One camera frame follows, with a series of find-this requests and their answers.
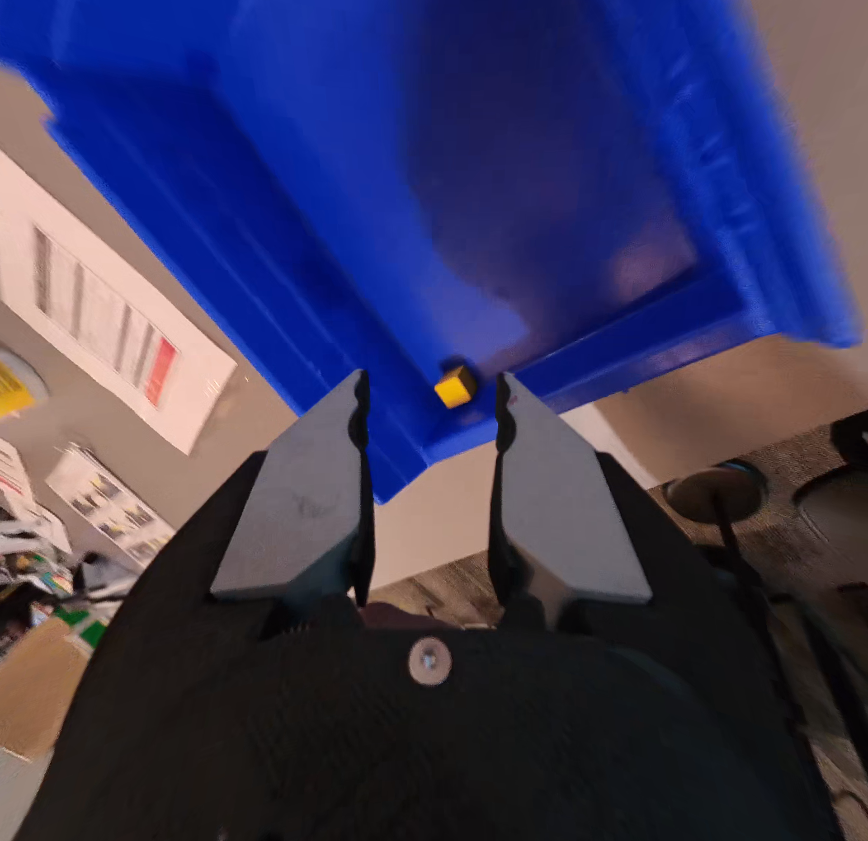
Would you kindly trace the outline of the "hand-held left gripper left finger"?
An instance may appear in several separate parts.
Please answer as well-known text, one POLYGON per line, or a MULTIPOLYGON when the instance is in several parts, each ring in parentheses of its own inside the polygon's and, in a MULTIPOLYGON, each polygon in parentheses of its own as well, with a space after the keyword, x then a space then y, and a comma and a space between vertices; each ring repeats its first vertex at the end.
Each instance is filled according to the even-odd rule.
POLYGON ((218 600, 367 603, 375 564, 371 389, 356 370, 270 445, 212 581, 218 600))

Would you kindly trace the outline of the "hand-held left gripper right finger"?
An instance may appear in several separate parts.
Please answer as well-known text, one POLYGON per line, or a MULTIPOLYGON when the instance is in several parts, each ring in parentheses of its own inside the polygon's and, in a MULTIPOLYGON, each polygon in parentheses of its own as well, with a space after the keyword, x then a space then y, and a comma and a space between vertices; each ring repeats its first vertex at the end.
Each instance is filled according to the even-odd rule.
POLYGON ((495 390, 488 571, 498 602, 648 604, 597 450, 515 375, 499 375, 495 390))

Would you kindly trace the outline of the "yellow wooden cube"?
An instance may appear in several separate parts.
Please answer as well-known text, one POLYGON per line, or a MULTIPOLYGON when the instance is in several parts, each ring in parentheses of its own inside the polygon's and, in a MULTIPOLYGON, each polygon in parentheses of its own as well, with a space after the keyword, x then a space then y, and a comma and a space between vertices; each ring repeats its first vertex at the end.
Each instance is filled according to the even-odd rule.
POLYGON ((464 364, 448 368, 435 384, 435 392, 449 410, 456 410, 472 402, 479 384, 472 369, 464 364))

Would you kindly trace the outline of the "printed leaflet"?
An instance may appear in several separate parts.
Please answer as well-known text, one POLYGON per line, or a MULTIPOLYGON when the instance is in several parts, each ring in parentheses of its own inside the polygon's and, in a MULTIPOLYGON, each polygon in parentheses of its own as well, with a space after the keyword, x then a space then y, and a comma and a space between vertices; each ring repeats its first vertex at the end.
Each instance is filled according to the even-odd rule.
POLYGON ((46 481, 90 527, 139 568, 147 568, 175 530, 79 445, 68 445, 46 481))

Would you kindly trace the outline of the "blue plastic bin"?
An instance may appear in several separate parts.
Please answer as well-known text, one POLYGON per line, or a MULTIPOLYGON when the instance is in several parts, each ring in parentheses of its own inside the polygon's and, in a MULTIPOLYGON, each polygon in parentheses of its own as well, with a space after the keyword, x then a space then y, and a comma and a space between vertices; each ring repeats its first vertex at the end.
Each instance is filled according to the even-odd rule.
POLYGON ((493 439, 858 312, 736 0, 2 0, 49 133, 297 413, 370 373, 386 503, 493 439), (478 392, 447 409, 443 372, 478 392))

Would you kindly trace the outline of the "wipes canister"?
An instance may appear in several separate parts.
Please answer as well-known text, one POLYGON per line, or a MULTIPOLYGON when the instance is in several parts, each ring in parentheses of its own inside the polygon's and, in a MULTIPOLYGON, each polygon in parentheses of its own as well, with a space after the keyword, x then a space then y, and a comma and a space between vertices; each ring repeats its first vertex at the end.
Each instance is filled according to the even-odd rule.
POLYGON ((1 420, 49 399, 42 377, 26 360, 1 348, 1 420))

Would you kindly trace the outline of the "white paper sheet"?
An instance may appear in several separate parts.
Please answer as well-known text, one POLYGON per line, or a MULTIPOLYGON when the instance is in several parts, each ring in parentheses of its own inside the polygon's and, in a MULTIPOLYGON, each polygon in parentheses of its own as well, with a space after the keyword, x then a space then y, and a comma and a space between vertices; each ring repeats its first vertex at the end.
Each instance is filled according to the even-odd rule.
POLYGON ((1 155, 4 304, 190 455, 236 361, 1 155))

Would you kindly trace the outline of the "brown cardboard carton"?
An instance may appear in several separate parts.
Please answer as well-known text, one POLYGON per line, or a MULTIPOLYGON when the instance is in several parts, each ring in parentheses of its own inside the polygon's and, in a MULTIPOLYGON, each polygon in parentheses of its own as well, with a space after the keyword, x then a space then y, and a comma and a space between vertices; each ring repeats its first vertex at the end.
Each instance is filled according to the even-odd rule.
POLYGON ((1 748, 32 762, 55 745, 90 653, 70 626, 50 617, 29 630, 1 663, 1 748))

